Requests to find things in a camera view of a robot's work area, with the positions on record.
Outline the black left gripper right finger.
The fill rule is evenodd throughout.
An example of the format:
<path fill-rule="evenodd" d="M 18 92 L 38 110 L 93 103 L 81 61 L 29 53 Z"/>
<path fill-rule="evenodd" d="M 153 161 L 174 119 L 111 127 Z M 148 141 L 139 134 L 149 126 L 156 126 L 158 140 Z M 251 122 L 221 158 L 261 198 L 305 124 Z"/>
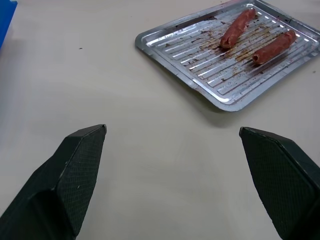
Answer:
<path fill-rule="evenodd" d="M 251 127 L 239 136 L 258 196 L 282 240 L 320 240 L 320 167 L 291 139 Z"/>

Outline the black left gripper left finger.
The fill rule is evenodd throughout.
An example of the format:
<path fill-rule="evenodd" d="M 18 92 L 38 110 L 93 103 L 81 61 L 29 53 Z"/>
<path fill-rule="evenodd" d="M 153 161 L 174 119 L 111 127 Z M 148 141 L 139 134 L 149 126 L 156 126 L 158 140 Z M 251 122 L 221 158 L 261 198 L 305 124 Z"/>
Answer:
<path fill-rule="evenodd" d="M 98 177 L 107 127 L 66 136 L 0 217 L 0 240 L 76 240 Z"/>

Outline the reddish brown sausage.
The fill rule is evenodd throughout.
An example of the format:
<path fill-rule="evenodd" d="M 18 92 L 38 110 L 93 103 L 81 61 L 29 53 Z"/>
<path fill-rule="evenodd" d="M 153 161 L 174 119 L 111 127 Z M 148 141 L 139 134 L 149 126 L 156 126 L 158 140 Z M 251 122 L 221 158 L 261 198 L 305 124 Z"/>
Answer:
<path fill-rule="evenodd" d="M 220 46 L 223 49 L 230 49 L 236 43 L 238 38 L 244 33 L 247 25 L 255 18 L 256 10 L 254 8 L 243 11 L 229 26 L 220 40 Z"/>
<path fill-rule="evenodd" d="M 270 44 L 255 51 L 252 55 L 252 61 L 256 65 L 262 65 L 287 50 L 296 39 L 297 36 L 293 30 L 284 32 Z"/>

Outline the silver ridged baking tray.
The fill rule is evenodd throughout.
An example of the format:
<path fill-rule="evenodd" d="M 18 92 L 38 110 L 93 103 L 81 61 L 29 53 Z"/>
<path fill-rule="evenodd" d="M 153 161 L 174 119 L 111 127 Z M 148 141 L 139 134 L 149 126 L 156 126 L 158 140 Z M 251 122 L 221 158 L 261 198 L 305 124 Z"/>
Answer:
<path fill-rule="evenodd" d="M 235 46 L 221 48 L 221 37 L 247 9 L 255 9 L 255 19 Z M 290 30 L 296 41 L 289 49 L 253 63 L 256 50 Z M 231 0 L 140 33 L 135 46 L 217 108 L 237 112 L 320 56 L 320 30 L 263 0 Z"/>

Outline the blue object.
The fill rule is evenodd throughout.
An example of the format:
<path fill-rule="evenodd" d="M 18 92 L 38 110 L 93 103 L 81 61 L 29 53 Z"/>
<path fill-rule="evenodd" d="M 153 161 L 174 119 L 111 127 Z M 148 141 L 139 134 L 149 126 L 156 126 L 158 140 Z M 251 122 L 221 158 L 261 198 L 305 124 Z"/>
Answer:
<path fill-rule="evenodd" d="M 16 0 L 0 0 L 0 49 L 17 8 Z"/>

